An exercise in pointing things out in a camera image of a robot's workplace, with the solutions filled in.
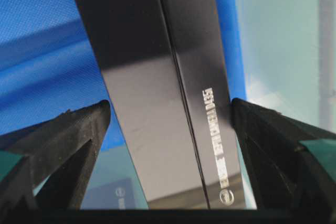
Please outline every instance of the glossy black surface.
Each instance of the glossy black surface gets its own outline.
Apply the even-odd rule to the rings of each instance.
[[[230,99],[215,0],[162,0],[174,55],[181,74],[189,120],[211,208],[244,208],[236,134],[230,123]],[[223,153],[215,156],[203,90],[212,88]],[[219,183],[216,160],[226,161],[228,184]],[[234,202],[223,204],[222,189]]]
[[[76,0],[150,208],[207,208],[160,0]]]

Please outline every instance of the blue fabric background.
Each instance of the blue fabric background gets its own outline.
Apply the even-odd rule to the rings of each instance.
[[[74,0],[0,0],[0,135],[109,99]],[[102,150],[124,143],[115,114]]]

